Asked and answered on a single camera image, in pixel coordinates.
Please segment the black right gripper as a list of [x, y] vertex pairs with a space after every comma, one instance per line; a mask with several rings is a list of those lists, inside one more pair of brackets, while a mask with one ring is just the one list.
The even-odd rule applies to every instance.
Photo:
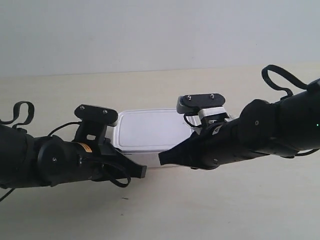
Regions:
[[213, 170], [240, 161], [239, 121], [210, 126], [158, 154], [159, 163]]

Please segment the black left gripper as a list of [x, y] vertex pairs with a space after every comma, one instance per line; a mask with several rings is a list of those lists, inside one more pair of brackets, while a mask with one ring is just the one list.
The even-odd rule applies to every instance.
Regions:
[[147, 166], [136, 163], [125, 156], [119, 148], [109, 142], [73, 140], [77, 150], [77, 167], [72, 171], [72, 181], [119, 182], [126, 178], [143, 179]]

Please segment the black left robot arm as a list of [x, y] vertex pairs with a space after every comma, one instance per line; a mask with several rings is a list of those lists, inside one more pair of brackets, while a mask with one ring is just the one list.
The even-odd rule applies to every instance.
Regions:
[[3, 189], [54, 187], [60, 184], [110, 181], [125, 188], [142, 179], [147, 166], [127, 158], [105, 137], [106, 125], [81, 123], [73, 141], [32, 137], [24, 130], [0, 127], [0, 186]]

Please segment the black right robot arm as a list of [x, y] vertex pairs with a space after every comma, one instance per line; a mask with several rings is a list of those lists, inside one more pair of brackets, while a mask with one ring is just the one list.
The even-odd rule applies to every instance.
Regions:
[[161, 165], [213, 170], [221, 165], [269, 155], [292, 159], [320, 148], [320, 81], [275, 103], [255, 99], [238, 118], [202, 128], [159, 153]]

